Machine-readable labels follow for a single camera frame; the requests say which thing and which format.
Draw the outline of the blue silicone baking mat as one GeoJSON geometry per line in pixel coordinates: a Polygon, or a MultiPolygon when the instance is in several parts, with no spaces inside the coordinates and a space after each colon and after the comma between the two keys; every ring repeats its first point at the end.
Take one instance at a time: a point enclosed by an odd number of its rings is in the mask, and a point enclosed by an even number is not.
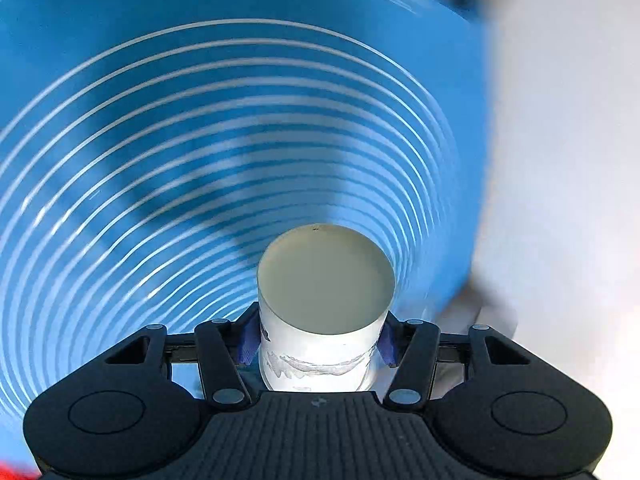
{"type": "Polygon", "coordinates": [[[473,0],[1,0],[1,420],[149,323],[257,297],[267,245],[348,226],[431,316],[486,156],[473,0]]]}

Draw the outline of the white paper cup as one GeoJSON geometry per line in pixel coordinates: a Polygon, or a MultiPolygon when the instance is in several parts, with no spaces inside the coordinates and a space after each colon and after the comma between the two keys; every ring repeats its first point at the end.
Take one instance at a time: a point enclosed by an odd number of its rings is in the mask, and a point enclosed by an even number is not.
{"type": "Polygon", "coordinates": [[[257,267],[259,369],[274,391],[363,391],[395,295],[382,249],[357,231],[310,224],[277,237],[257,267]]]}

